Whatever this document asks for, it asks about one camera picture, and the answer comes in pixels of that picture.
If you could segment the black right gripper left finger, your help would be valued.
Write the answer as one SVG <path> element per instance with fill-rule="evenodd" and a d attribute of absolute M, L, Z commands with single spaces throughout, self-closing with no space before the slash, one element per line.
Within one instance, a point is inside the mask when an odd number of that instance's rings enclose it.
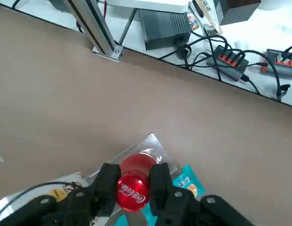
<path fill-rule="evenodd" d="M 95 217 L 109 217 L 116 204 L 121 169 L 105 163 L 87 187 L 67 182 L 73 190 L 61 201 L 41 195 L 0 221 L 0 226 L 88 226 Z"/>

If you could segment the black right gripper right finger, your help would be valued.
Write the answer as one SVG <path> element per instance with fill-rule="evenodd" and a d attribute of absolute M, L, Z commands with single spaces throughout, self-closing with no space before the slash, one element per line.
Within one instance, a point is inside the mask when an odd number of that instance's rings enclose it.
<path fill-rule="evenodd" d="M 252 226 L 253 224 L 217 195 L 196 200 L 190 190 L 175 187 L 167 163 L 149 172 L 149 205 L 157 226 Z"/>

